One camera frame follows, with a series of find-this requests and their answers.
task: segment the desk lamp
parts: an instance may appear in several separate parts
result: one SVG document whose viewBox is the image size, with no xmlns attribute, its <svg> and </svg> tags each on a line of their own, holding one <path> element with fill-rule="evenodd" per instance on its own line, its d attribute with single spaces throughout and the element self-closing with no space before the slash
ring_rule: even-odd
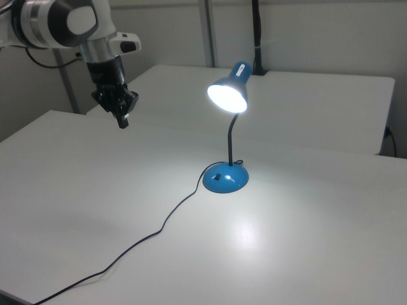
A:
<svg viewBox="0 0 407 305">
<path fill-rule="evenodd" d="M 216 105 L 235 113 L 228 132 L 229 162 L 210 167 L 203 176 L 204 186 L 215 193 L 238 191 L 249 181 L 249 174 L 242 166 L 242 162 L 233 162 L 231 131 L 239 113 L 247 109 L 246 83 L 251 73 L 252 68 L 247 62 L 238 62 L 227 78 L 221 78 L 208 87 L 208 96 Z"/>
</svg>

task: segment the blue lamp shade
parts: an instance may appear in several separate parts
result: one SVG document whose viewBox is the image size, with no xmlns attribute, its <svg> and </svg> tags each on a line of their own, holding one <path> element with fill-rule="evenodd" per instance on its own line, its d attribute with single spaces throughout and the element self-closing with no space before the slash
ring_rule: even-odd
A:
<svg viewBox="0 0 407 305">
<path fill-rule="evenodd" d="M 240 113 L 247 109 L 246 83 L 252 74 L 247 62 L 237 62 L 227 78 L 221 78 L 208 88 L 210 99 L 220 108 Z"/>
</svg>

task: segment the blue lamp base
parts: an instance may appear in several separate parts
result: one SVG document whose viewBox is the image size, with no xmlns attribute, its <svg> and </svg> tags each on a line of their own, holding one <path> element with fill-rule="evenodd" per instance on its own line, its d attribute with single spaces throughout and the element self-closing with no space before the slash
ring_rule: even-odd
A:
<svg viewBox="0 0 407 305">
<path fill-rule="evenodd" d="M 232 193 L 244 187 L 249 181 L 247 170 L 239 164 L 229 166 L 228 162 L 209 168 L 203 176 L 203 185 L 214 193 Z"/>
</svg>

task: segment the white wall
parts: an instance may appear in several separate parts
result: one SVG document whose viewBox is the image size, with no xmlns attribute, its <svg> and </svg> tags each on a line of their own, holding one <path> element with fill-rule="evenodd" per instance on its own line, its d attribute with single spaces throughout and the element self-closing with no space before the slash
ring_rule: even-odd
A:
<svg viewBox="0 0 407 305">
<path fill-rule="evenodd" d="M 40 62 L 55 65 L 50 50 L 32 51 Z M 49 110 L 71 112 L 58 70 L 31 62 L 24 49 L 0 51 L 0 141 Z"/>
<path fill-rule="evenodd" d="M 205 67 L 198 5 L 117 9 L 112 10 L 112 19 L 118 31 L 136 33 L 141 40 L 141 51 L 122 57 L 127 82 L 156 64 Z M 63 54 L 68 60 L 74 51 Z M 81 112 L 86 113 L 97 105 L 90 96 L 95 86 L 86 65 L 67 70 Z"/>
<path fill-rule="evenodd" d="M 252 62 L 251 7 L 213 10 L 219 66 Z M 263 5 L 260 13 L 263 44 L 275 40 L 262 49 L 267 69 L 395 78 L 389 125 L 407 158 L 407 3 Z"/>
</svg>

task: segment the cable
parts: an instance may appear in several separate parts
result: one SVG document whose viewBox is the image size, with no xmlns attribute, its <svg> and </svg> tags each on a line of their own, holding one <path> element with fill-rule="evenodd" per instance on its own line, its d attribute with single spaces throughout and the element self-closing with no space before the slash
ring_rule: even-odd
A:
<svg viewBox="0 0 407 305">
<path fill-rule="evenodd" d="M 71 60 L 70 62 L 67 62 L 66 64 L 63 65 L 43 65 L 41 62 L 38 62 L 34 57 L 32 57 L 30 51 L 28 48 L 25 48 L 25 52 L 27 53 L 28 57 L 37 65 L 39 65 L 42 68 L 47 68 L 47 69 L 59 69 L 66 67 L 67 65 L 73 64 L 74 62 L 77 62 L 78 60 L 81 60 L 80 58 L 75 58 L 74 60 Z"/>
<path fill-rule="evenodd" d="M 388 136 L 391 136 L 392 141 L 393 141 L 393 150 L 394 150 L 394 157 L 397 157 L 397 147 L 396 147 L 396 140 L 394 140 L 394 135 L 393 135 L 393 131 L 392 128 L 389 126 L 386 126 L 385 130 L 384 130 L 384 136 L 383 138 L 387 138 Z"/>
<path fill-rule="evenodd" d="M 42 304 L 42 303 L 45 303 L 46 301 L 49 301 L 50 299 L 53 299 L 54 297 L 56 297 L 56 296 L 58 296 L 58 295 L 60 295 L 60 294 L 63 294 L 65 291 L 67 291 L 67 290 L 69 290 L 69 289 L 71 289 L 71 288 L 73 288 L 73 287 L 79 285 L 80 283 L 83 283 L 84 281 L 87 281 L 87 280 L 89 280 L 89 279 L 91 279 L 91 278 L 94 278 L 95 276 L 98 276 L 98 275 L 103 275 L 103 274 L 104 274 L 106 271 L 108 271 L 114 264 L 116 264 L 119 259 L 121 259 L 127 252 L 129 252 L 129 251 L 130 251 L 131 249 L 133 249 L 135 246 L 141 244 L 142 242 L 144 242 L 144 241 L 146 241 L 146 240 L 148 240 L 148 239 L 150 239 L 150 238 L 152 238 L 152 237 L 154 237 L 154 236 L 159 235 L 159 234 L 163 231 L 163 229 L 164 229 L 164 227 L 165 227 L 165 224 L 166 224 L 167 221 L 170 219 L 171 215 L 179 208 L 180 205 L 182 205 L 186 200 L 190 199 L 190 198 L 197 192 L 198 186 L 199 186 L 199 182 L 201 181 L 202 177 L 204 176 L 204 173 L 208 170 L 208 168 L 210 168 L 211 166 L 213 166 L 213 165 L 215 165 L 215 164 L 219 164 L 219 163 L 223 163 L 223 162 L 215 162 L 215 163 L 212 163 L 211 165 L 208 165 L 208 166 L 203 170 L 203 172 L 202 172 L 202 173 L 200 174 L 200 176 L 199 176 L 199 179 L 198 179 L 197 186 L 196 186 L 195 190 L 194 190 L 191 194 L 189 194 L 187 197 L 185 197 L 183 200 L 181 200 L 181 202 L 178 203 L 178 204 L 176 205 L 176 207 L 168 214 L 167 218 L 164 220 L 164 223 L 163 223 L 161 229 L 159 229 L 157 232 L 155 232 L 155 233 L 153 233 L 153 234 L 150 234 L 150 235 L 148 235 L 148 236 L 142 238 L 142 239 L 139 240 L 137 243 L 134 243 L 131 247 L 127 248 L 127 250 L 124 251 L 122 254 L 120 254 L 110 265 L 108 265 L 108 267 L 107 267 L 106 269 L 104 269 L 104 270 L 102 270 L 102 271 L 100 271 L 100 272 L 98 272 L 98 273 L 92 274 L 92 275 L 90 275 L 90 276 L 87 276 L 86 278 L 83 278 L 82 280 L 79 280 L 79 281 L 77 281 L 76 283 L 73 283 L 72 285 L 69 285 L 68 287 L 66 287 L 66 288 L 64 288 L 64 289 L 62 289 L 62 290 L 60 290 L 60 291 L 58 291 L 57 293 L 55 293 L 55 294 L 53 294 L 53 295 L 51 295 L 51 296 L 49 296 L 49 297 L 43 299 L 42 301 L 39 301 L 39 302 L 37 302 L 37 303 L 35 303 L 35 304 L 33 304 L 33 305 L 40 305 L 40 304 Z M 236 161 L 236 164 L 242 164 L 242 163 L 243 163 L 242 160 Z"/>
<path fill-rule="evenodd" d="M 389 135 L 392 137 L 392 140 L 393 140 L 394 157 L 396 158 L 397 157 L 396 141 L 394 140 L 394 135 L 391 131 L 390 131 Z"/>
<path fill-rule="evenodd" d="M 7 11 L 10 11 L 12 6 L 13 6 L 13 1 L 8 1 L 5 5 L 3 5 L 0 8 L 0 15 L 6 13 Z"/>
</svg>

